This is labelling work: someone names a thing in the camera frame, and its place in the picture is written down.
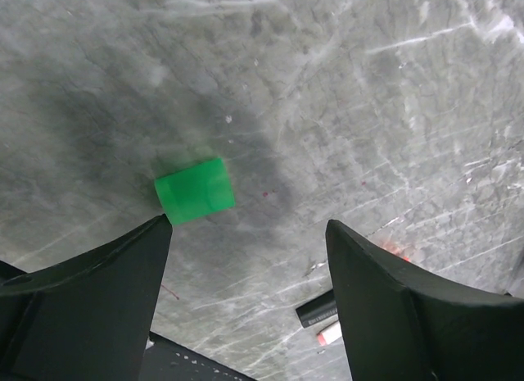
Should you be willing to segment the green highlighter cap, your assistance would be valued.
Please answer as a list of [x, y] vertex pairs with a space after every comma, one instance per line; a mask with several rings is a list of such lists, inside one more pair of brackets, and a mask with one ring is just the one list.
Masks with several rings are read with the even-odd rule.
[[154, 187], [172, 225], [221, 212], [236, 204], [226, 165], [220, 158], [155, 179]]

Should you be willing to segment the white pink-tipped marker pen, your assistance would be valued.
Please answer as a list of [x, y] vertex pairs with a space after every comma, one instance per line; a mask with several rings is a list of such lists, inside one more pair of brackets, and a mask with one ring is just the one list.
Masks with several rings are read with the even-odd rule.
[[321, 347], [332, 344], [339, 338], [341, 338], [341, 325], [339, 321], [330, 324], [317, 334], [317, 339]]

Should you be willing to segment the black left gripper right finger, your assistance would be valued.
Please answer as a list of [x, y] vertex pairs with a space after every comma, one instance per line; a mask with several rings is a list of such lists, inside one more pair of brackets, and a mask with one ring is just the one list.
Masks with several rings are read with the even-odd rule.
[[522, 379], [521, 298], [442, 278], [338, 220], [325, 236], [353, 379]]

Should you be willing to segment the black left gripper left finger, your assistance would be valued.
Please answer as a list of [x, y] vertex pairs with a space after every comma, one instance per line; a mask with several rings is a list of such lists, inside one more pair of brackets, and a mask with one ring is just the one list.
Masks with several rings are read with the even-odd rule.
[[3, 380], [136, 380], [169, 253], [158, 215], [32, 273], [1, 264]]

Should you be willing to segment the black orange-tipped highlighter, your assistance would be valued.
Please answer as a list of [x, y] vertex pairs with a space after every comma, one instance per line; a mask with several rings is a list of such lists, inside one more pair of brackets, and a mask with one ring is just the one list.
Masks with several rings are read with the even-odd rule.
[[297, 307], [296, 314], [304, 329], [336, 315], [337, 304], [333, 290]]

